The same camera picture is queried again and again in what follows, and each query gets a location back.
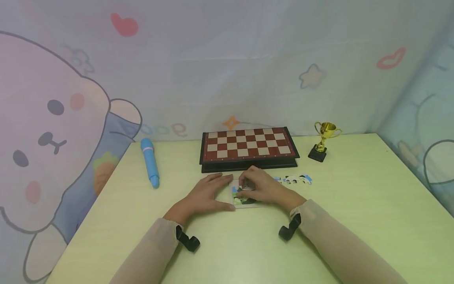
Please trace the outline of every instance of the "trophy cup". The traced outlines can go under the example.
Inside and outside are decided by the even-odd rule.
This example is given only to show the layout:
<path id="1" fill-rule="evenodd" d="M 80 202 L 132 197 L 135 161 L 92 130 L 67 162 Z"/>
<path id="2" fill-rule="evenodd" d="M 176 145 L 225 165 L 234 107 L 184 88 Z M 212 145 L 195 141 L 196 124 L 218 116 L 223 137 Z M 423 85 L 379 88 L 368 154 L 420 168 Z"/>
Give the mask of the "trophy cup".
<path id="1" fill-rule="evenodd" d="M 317 124 L 320 124 L 320 131 L 317 129 Z M 321 136 L 321 141 L 314 145 L 308 157 L 316 161 L 323 162 L 326 157 L 325 140 L 341 135 L 342 130 L 337 128 L 336 125 L 331 122 L 315 122 L 314 127 L 315 130 L 317 130 L 317 133 Z"/>

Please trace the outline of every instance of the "pink cheek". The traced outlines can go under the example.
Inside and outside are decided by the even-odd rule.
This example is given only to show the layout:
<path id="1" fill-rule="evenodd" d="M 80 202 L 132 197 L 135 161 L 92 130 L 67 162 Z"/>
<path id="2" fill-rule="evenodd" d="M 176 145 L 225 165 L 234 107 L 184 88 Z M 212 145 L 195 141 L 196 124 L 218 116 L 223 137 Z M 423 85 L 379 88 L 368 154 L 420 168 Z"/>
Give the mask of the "pink cheek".
<path id="1" fill-rule="evenodd" d="M 75 93 L 69 99 L 69 106 L 75 110 L 81 110 L 85 105 L 85 98 L 84 95 L 81 93 Z"/>
<path id="2" fill-rule="evenodd" d="M 41 185 L 37 181 L 31 181 L 28 186 L 25 188 L 25 198 L 36 204 L 41 197 Z"/>

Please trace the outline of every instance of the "sheer sleeve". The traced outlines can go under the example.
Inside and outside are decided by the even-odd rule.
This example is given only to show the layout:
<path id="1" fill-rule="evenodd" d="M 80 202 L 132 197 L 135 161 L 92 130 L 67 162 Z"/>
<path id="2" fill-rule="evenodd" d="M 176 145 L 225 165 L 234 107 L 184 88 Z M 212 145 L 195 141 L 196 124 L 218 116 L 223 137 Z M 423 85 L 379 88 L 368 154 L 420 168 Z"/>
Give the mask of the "sheer sleeve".
<path id="1" fill-rule="evenodd" d="M 179 224 L 159 218 L 129 254 L 110 284 L 157 284 L 178 245 Z"/>
<path id="2" fill-rule="evenodd" d="M 382 257 L 313 200 L 290 213 L 301 214 L 299 228 L 346 284 L 406 283 Z"/>

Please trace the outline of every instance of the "black elastic band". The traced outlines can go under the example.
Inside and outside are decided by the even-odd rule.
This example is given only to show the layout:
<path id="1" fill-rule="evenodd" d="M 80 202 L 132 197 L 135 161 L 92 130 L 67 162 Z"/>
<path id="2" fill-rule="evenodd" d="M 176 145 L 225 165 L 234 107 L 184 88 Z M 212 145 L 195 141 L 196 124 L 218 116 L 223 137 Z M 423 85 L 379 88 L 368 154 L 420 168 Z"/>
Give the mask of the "black elastic band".
<path id="1" fill-rule="evenodd" d="M 200 246 L 199 240 L 192 236 L 191 238 L 188 237 L 183 232 L 183 229 L 178 225 L 176 228 L 177 240 L 182 243 L 190 252 L 194 252 Z"/>
<path id="2" fill-rule="evenodd" d="M 295 233 L 296 229 L 301 224 L 301 214 L 296 214 L 293 219 L 290 221 L 288 228 L 286 226 L 282 226 L 279 230 L 279 236 L 284 240 L 288 241 L 292 238 L 293 234 Z"/>

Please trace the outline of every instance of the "hand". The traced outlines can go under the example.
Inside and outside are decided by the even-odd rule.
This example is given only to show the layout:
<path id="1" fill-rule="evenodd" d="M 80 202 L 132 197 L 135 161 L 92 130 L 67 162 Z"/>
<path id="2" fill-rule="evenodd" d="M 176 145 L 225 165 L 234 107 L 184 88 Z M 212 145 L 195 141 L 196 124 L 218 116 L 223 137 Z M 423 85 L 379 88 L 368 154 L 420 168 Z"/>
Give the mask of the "hand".
<path id="1" fill-rule="evenodd" d="M 232 204 L 214 200 L 216 192 L 231 182 L 232 179 L 233 175 L 222 176 L 222 173 L 204 177 L 185 198 L 170 208 L 164 215 L 164 219 L 175 221 L 184 226 L 186 220 L 195 213 L 235 211 L 235 206 Z"/>
<path id="2" fill-rule="evenodd" d="M 238 197 L 248 197 L 262 202 L 275 203 L 290 212 L 295 207 L 306 202 L 306 199 L 293 190 L 281 185 L 264 170 L 251 166 L 244 171 L 239 184 L 244 185 L 245 179 L 250 179 L 256 190 L 242 190 L 237 193 Z"/>

